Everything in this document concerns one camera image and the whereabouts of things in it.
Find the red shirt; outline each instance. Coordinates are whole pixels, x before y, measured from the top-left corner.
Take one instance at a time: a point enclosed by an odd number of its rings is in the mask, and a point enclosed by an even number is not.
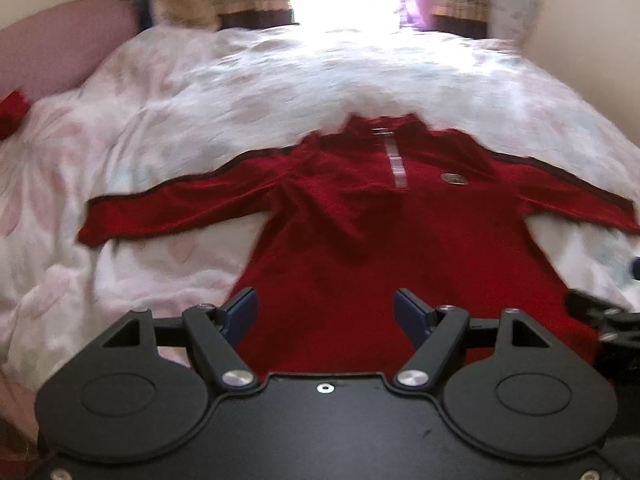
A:
[[[394,132],[396,177],[375,127]],[[474,317],[524,309],[590,360],[594,335],[564,313],[566,286],[524,217],[554,212],[640,232],[627,200],[407,116],[353,117],[339,135],[311,133],[212,173],[94,199],[79,239],[98,246],[258,211],[270,219],[236,289],[258,293],[258,320],[239,352],[259,374],[395,372],[413,352],[392,317],[401,287]]]

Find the metal screw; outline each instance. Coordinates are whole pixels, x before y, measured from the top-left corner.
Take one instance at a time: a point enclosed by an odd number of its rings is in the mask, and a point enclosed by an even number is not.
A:
[[[329,383],[321,383],[318,384],[316,390],[318,390],[321,394],[330,394],[334,392],[335,386]]]
[[[608,334],[602,334],[599,339],[603,343],[608,343],[610,341],[615,341],[617,338],[618,334],[616,334],[615,332],[609,332]]]
[[[241,388],[254,382],[254,375],[249,370],[229,370],[222,375],[222,382],[228,386]]]
[[[71,473],[66,469],[54,469],[49,478],[51,480],[73,480]]]
[[[404,386],[422,386],[429,382],[429,376],[422,370],[405,370],[396,379]]]
[[[600,480],[600,473],[594,470],[587,471],[580,477],[580,480]]]

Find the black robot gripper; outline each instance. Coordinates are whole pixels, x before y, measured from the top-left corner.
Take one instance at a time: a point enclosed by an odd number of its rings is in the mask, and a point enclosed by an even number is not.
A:
[[[632,480],[602,453],[612,386],[525,312],[472,319],[401,289],[394,317],[416,351],[392,378],[260,383],[234,351],[257,308],[248,288],[180,318],[119,320],[39,391],[49,454],[31,480]],[[185,348],[192,368],[158,346]],[[471,348],[494,352],[463,366]]]

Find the floral bedspread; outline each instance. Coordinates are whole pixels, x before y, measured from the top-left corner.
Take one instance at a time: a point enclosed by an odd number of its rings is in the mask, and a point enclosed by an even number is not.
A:
[[[416,112],[640,203],[640,149],[506,44],[439,33],[156,27],[81,89],[39,101],[0,144],[4,374],[36,389],[134,306],[176,316],[221,303],[266,218],[91,251],[76,243],[87,199],[332,132],[352,112]],[[530,227],[568,285],[640,310],[627,269],[637,239],[549,216]]]

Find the pink pillow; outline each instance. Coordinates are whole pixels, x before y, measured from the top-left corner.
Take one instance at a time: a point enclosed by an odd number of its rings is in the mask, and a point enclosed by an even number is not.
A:
[[[0,96],[19,88],[29,101],[81,85],[138,33],[130,0],[78,0],[0,30]]]

